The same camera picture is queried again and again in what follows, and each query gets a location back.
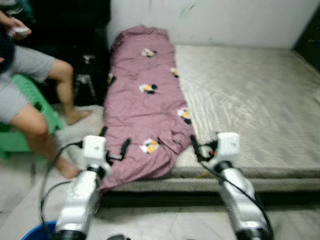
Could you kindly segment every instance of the gray shorts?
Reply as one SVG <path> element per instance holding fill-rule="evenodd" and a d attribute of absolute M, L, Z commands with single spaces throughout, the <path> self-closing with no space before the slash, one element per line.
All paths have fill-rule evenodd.
<path fill-rule="evenodd" d="M 42 52 L 15 46 L 10 68 L 0 73 L 0 122 L 8 124 L 28 103 L 28 99 L 12 82 L 13 74 L 24 74 L 43 83 L 53 67 L 55 58 Z"/>

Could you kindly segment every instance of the black cable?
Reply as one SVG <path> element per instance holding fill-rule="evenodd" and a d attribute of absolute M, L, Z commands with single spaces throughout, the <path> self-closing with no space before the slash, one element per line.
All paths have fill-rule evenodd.
<path fill-rule="evenodd" d="M 242 190 L 240 187 L 238 187 L 237 185 L 235 185 L 234 183 L 232 183 L 231 181 L 229 181 L 228 179 L 226 179 L 223 175 L 221 175 L 219 172 L 210 169 L 209 167 L 207 167 L 203 162 L 199 161 L 199 163 L 201 164 L 202 167 L 204 167 L 206 170 L 208 170 L 210 173 L 212 173 L 213 175 L 217 176 L 218 178 L 220 178 L 222 181 L 229 183 L 230 185 L 232 185 L 233 187 L 235 187 L 237 190 L 239 190 L 243 195 L 245 195 L 251 202 L 253 202 L 262 212 L 266 224 L 270 230 L 270 236 L 271 239 L 274 239 L 274 231 L 272 228 L 272 225 L 270 223 L 270 220 L 267 216 L 267 214 L 265 213 L 265 209 L 264 207 L 260 204 L 260 202 L 258 202 L 257 200 L 255 200 L 254 198 L 252 198 L 251 196 L 249 196 L 244 190 Z"/>
<path fill-rule="evenodd" d="M 54 159 L 52 160 L 52 162 L 49 164 L 48 168 L 46 169 L 45 171 L 45 174 L 44 174 L 44 178 L 43 178 L 43 181 L 42 181 L 42 185 L 41 185 L 41 190 L 40 190 L 40 217 L 41 217 L 41 223 L 43 225 L 43 228 L 49 238 L 49 240 L 53 240 L 53 236 L 49 230 L 49 227 L 48 227 L 48 224 L 47 222 L 45 221 L 45 216 L 43 214 L 43 211 L 44 211 L 44 203 L 46 201 L 46 196 L 48 196 L 48 193 L 47 192 L 45 194 L 45 189 L 46 189 L 46 184 L 47 184 L 47 180 L 48 180 L 48 176 L 51 172 L 51 170 L 55 167 L 58 159 L 60 158 L 62 152 L 67 149 L 69 146 L 72 146 L 72 145 L 75 145 L 75 146 L 79 146 L 80 148 L 82 148 L 82 144 L 83 142 L 80 141 L 80 142 L 73 142 L 73 143 L 69 143 L 67 144 L 66 146 L 62 147 L 58 153 L 56 154 L 56 156 L 54 157 Z"/>

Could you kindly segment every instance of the person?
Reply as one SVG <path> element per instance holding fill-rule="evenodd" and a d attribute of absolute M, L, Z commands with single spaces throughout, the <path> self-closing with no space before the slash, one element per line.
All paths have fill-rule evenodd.
<path fill-rule="evenodd" d="M 12 74 L 25 74 L 37 82 L 46 78 L 56 81 L 58 98 L 63 106 L 67 123 L 72 125 L 91 114 L 91 111 L 77 111 L 73 99 L 73 67 L 59 59 L 36 50 L 15 45 L 8 37 L 14 28 L 26 25 L 0 10 L 0 122 L 22 131 L 28 146 L 34 152 L 53 160 L 57 145 L 48 132 L 45 117 L 33 107 L 12 82 Z M 23 40 L 25 34 L 14 33 L 12 38 Z M 55 165 L 60 173 L 70 179 L 79 169 L 60 157 Z"/>

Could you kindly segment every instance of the blue bucket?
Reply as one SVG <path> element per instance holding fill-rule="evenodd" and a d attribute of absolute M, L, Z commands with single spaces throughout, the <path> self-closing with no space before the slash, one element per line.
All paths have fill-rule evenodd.
<path fill-rule="evenodd" d="M 56 228 L 56 221 L 48 221 L 49 231 L 53 234 Z M 21 240 L 49 240 L 44 226 L 41 224 L 29 231 Z"/>

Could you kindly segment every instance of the black cloth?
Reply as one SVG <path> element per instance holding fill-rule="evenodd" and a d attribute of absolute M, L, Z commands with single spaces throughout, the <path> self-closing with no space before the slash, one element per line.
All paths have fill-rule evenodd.
<path fill-rule="evenodd" d="M 6 30 L 0 25 L 0 58 L 4 61 L 0 63 L 0 73 L 6 71 L 14 59 L 15 47 L 8 39 Z"/>

